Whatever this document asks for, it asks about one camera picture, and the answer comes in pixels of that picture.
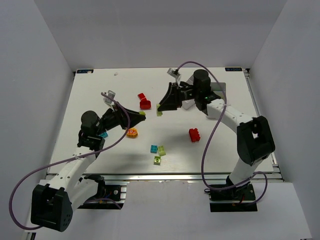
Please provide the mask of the lime printed lego brick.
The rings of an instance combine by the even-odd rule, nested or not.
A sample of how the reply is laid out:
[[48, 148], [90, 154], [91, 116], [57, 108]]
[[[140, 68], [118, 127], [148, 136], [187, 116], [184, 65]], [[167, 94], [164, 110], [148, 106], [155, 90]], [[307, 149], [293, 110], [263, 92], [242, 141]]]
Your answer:
[[163, 115], [163, 113], [162, 113], [161, 111], [159, 111], [159, 107], [160, 107], [160, 106], [161, 106], [160, 104], [157, 104], [157, 105], [156, 105], [156, 115], [157, 115], [158, 117], [160, 117], [160, 116]]

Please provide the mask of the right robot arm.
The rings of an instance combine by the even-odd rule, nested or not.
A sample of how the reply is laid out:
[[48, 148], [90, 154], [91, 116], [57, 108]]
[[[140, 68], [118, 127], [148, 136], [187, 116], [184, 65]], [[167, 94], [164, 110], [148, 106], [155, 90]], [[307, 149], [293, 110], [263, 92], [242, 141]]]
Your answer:
[[176, 69], [169, 68], [167, 73], [174, 77], [168, 90], [159, 103], [158, 111], [175, 111], [183, 102], [194, 100], [198, 110], [210, 119], [217, 119], [236, 134], [239, 159], [227, 177], [226, 189], [245, 185], [254, 175], [261, 162], [275, 151], [275, 142], [268, 120], [264, 116], [249, 116], [227, 103], [227, 98], [216, 94], [211, 86], [209, 70], [197, 69], [193, 72], [192, 83], [180, 80]]

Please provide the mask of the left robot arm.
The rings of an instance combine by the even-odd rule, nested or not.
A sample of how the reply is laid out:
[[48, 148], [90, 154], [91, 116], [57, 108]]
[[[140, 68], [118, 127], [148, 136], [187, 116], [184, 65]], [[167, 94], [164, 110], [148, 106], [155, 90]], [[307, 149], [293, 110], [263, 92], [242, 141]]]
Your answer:
[[83, 176], [104, 147], [102, 135], [117, 126], [124, 130], [133, 128], [145, 121], [146, 116], [114, 106], [102, 117], [88, 110], [80, 120], [74, 160], [68, 161], [45, 185], [38, 184], [33, 189], [30, 221], [34, 225], [63, 232], [69, 226], [74, 211], [86, 200], [102, 198], [104, 178], [98, 174]]

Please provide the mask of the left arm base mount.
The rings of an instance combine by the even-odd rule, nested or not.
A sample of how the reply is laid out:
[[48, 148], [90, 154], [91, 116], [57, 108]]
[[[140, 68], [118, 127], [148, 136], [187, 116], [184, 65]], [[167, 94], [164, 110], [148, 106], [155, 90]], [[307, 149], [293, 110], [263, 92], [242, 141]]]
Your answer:
[[121, 210], [123, 203], [121, 203], [122, 186], [119, 184], [106, 183], [102, 175], [90, 174], [85, 175], [79, 179], [92, 180], [98, 184], [97, 193], [88, 198], [78, 209], [91, 210]]

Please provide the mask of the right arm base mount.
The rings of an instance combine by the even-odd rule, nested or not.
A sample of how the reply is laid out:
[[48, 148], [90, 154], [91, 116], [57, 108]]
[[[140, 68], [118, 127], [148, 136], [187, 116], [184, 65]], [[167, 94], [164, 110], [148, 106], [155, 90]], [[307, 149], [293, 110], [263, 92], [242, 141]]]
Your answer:
[[209, 206], [212, 213], [257, 212], [255, 191], [251, 183], [227, 190], [213, 191], [205, 188], [209, 195]]

